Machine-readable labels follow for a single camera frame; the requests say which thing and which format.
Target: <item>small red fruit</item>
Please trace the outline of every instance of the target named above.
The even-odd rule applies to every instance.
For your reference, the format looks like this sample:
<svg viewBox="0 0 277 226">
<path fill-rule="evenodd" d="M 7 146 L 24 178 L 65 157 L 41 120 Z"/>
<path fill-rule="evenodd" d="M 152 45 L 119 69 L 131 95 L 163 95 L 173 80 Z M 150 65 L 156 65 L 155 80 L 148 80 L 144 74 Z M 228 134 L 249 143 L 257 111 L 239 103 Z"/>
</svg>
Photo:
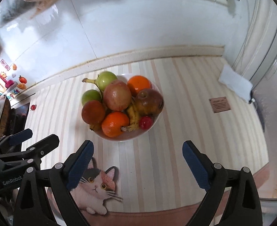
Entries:
<svg viewBox="0 0 277 226">
<path fill-rule="evenodd" d="M 31 109 L 32 111 L 34 111 L 34 110 L 36 109 L 36 107 L 37 107 L 37 105 L 32 105 L 32 106 L 30 107 L 30 109 Z"/>
<path fill-rule="evenodd" d="M 149 116 L 144 116 L 139 121 L 139 127 L 143 130 L 148 130 L 153 125 L 153 120 Z"/>
<path fill-rule="evenodd" d="M 24 84 L 27 84 L 27 79 L 26 78 L 24 78 L 23 76 L 19 76 L 19 81 L 21 82 L 21 83 L 24 83 Z"/>
</svg>

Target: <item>cherry tomato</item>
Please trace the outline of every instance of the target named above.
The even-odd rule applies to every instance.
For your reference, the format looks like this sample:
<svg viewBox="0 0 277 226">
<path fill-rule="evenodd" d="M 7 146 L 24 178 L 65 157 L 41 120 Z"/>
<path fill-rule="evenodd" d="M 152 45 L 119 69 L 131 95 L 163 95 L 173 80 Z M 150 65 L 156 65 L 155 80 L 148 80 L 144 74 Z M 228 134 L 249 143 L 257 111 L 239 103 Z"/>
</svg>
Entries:
<svg viewBox="0 0 277 226">
<path fill-rule="evenodd" d="M 149 116 L 144 116 L 139 121 L 139 127 L 143 130 L 148 130 L 153 125 L 153 120 Z"/>
<path fill-rule="evenodd" d="M 30 107 L 30 109 L 31 109 L 32 111 L 34 111 L 34 110 L 36 109 L 36 107 L 37 107 L 37 105 L 32 105 L 32 106 Z"/>
</svg>

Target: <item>blue gripper pad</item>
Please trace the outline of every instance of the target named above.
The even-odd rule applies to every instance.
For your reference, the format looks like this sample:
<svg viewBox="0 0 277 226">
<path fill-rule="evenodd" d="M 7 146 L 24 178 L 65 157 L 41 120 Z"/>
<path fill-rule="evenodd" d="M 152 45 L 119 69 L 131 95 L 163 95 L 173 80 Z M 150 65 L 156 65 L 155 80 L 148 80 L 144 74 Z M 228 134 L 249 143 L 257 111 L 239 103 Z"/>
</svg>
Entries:
<svg viewBox="0 0 277 226">
<path fill-rule="evenodd" d="M 70 172 L 68 173 L 68 183 L 66 188 L 68 191 L 76 188 L 80 182 L 83 173 L 88 167 L 88 164 L 94 154 L 94 144 L 92 141 L 87 140 L 88 143 L 80 154 L 79 158 L 73 164 Z"/>
<path fill-rule="evenodd" d="M 32 138 L 32 136 L 33 136 L 32 130 L 28 128 L 26 130 L 23 130 L 9 137 L 8 143 L 10 146 L 16 146 Z"/>
<path fill-rule="evenodd" d="M 183 157 L 187 162 L 188 166 L 190 167 L 199 187 L 208 191 L 211 188 L 209 183 L 209 174 L 205 167 L 202 165 L 201 161 L 199 160 L 195 152 L 193 151 L 193 149 L 190 147 L 189 142 L 191 141 L 186 141 L 183 143 Z"/>
</svg>

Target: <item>white tile wall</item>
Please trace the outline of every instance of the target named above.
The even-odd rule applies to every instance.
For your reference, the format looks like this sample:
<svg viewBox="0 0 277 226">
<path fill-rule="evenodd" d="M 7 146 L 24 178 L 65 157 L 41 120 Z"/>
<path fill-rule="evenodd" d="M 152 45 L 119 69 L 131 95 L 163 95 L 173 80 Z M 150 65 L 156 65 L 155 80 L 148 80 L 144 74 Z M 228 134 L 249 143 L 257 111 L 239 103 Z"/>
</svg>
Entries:
<svg viewBox="0 0 277 226">
<path fill-rule="evenodd" d="M 32 20 L 0 29 L 0 48 L 33 81 L 87 60 L 169 45 L 225 45 L 232 63 L 255 0 L 232 7 L 207 0 L 59 0 Z"/>
</svg>

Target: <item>screw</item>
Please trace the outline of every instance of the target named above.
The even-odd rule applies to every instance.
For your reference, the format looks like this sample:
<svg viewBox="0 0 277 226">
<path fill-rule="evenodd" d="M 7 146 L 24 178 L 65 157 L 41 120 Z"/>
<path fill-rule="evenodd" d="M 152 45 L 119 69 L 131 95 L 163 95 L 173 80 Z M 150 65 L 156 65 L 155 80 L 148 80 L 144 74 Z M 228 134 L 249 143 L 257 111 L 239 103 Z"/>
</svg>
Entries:
<svg viewBox="0 0 277 226">
<path fill-rule="evenodd" d="M 221 169 L 222 168 L 222 165 L 220 163 L 215 163 L 214 164 L 214 168 L 216 169 Z"/>
<path fill-rule="evenodd" d="M 33 167 L 29 167 L 28 169 L 27 169 L 27 173 L 31 173 L 31 172 L 33 172 L 34 171 L 34 168 Z"/>
<path fill-rule="evenodd" d="M 248 167 L 243 167 L 243 171 L 246 172 L 246 173 L 249 173 L 250 169 Z"/>
<path fill-rule="evenodd" d="M 63 164 L 62 164 L 62 163 L 57 163 L 57 164 L 55 165 L 55 168 L 56 168 L 56 169 L 60 169 L 61 167 L 63 167 Z"/>
</svg>

